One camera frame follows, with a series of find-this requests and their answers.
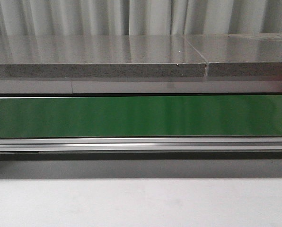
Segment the grey speckled stone slab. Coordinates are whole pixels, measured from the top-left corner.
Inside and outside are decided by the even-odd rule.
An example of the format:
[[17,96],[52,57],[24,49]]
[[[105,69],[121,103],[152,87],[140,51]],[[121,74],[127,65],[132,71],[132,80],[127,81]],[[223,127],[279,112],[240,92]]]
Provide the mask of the grey speckled stone slab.
[[197,78],[205,66],[180,36],[0,36],[0,78]]

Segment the white pleated curtain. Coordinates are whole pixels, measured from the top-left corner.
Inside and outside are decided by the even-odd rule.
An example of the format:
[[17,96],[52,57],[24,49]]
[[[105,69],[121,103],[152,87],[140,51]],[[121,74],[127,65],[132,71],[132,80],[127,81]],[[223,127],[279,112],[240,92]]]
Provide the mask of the white pleated curtain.
[[282,0],[0,0],[0,35],[282,33]]

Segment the grey stone slab right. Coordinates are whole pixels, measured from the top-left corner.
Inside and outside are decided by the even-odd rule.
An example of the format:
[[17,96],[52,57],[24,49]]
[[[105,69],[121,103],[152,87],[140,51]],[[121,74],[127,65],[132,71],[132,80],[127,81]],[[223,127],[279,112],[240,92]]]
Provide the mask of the grey stone slab right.
[[282,34],[184,35],[205,59],[208,78],[282,78]]

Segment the green conveyor belt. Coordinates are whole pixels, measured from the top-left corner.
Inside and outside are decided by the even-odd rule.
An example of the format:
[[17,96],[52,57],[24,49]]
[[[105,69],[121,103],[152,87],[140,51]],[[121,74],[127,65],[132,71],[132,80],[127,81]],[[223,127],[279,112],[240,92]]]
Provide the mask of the green conveyor belt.
[[282,136],[282,95],[0,98],[0,138]]

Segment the aluminium conveyor side rail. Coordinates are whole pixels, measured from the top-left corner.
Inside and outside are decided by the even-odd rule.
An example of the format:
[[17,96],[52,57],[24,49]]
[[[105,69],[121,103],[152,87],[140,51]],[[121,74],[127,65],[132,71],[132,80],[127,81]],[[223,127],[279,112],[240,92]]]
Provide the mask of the aluminium conveyor side rail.
[[0,139],[0,153],[282,152],[282,137]]

